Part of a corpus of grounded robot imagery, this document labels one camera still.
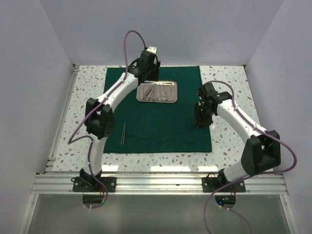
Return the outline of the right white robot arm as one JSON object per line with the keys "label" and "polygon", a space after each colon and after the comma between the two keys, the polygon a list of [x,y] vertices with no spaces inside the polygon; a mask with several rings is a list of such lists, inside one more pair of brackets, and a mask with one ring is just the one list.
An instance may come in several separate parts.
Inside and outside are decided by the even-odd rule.
{"label": "right white robot arm", "polygon": [[213,116],[224,119],[245,144],[240,161],[221,169],[215,177],[207,177],[214,189],[229,191],[234,181],[255,176],[281,163],[280,139],[277,131],[268,131],[249,117],[235,102],[233,92],[219,93],[212,82],[199,87],[194,105],[194,127],[210,127]]}

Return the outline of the steel instrument tray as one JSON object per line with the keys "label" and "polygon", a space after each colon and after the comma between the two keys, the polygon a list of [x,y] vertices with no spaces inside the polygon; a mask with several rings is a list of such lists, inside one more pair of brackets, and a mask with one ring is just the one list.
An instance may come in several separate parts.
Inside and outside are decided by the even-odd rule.
{"label": "steel instrument tray", "polygon": [[137,88],[136,99],[140,102],[175,103],[178,99],[175,81],[146,81]]}

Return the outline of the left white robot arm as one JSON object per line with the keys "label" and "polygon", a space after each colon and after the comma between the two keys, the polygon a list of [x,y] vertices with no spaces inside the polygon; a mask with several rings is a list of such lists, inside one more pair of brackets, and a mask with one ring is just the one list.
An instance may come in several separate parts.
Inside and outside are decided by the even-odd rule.
{"label": "left white robot arm", "polygon": [[103,95],[87,100],[84,124],[92,140],[87,166],[80,170],[79,177],[92,192],[101,187],[102,154],[105,143],[115,128],[114,111],[140,84],[159,79],[160,61],[156,54],[156,47],[145,48],[140,57],[126,67],[126,71]]}

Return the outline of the dark green surgical cloth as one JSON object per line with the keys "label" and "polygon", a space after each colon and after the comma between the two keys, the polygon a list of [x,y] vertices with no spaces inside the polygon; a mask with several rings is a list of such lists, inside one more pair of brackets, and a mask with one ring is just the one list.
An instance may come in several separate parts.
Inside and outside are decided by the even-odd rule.
{"label": "dark green surgical cloth", "polygon": [[[175,81],[175,103],[139,102],[133,90],[114,111],[116,126],[108,137],[105,153],[191,153],[212,151],[208,128],[194,128],[194,104],[202,85],[200,68],[162,67],[160,80]],[[125,142],[120,144],[126,122]]]}

